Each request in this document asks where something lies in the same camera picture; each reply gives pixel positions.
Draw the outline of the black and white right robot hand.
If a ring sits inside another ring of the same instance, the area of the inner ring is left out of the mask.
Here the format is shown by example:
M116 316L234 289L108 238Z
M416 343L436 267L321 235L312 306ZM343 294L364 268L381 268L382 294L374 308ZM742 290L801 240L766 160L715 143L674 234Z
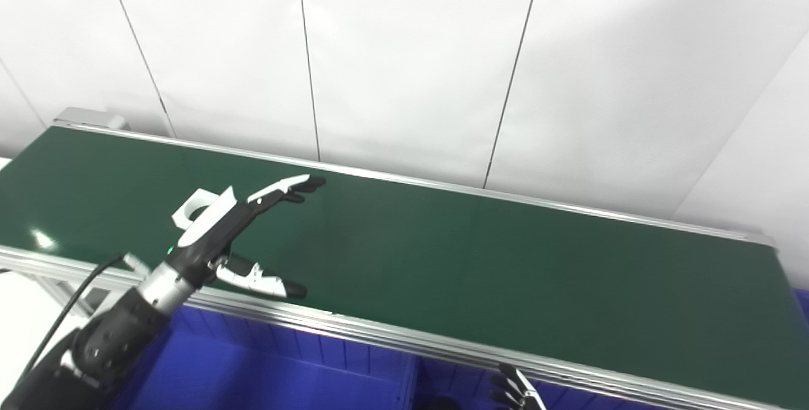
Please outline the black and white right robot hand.
M506 362L497 367L498 374L490 378L493 388L489 399L499 404L499 409L546 409L537 389L521 370Z

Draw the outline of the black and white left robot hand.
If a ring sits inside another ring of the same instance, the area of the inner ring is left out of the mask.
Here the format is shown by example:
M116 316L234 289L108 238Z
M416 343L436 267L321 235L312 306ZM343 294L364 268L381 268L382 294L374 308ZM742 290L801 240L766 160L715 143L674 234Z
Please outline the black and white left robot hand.
M238 200L232 188L215 196L210 205L185 227L176 246L167 254L167 264L200 289L214 280L234 287L284 299L303 299L307 287L283 279L257 262L235 255L232 246L257 217L282 202L303 203L306 193L325 185L323 177L300 174L278 180Z

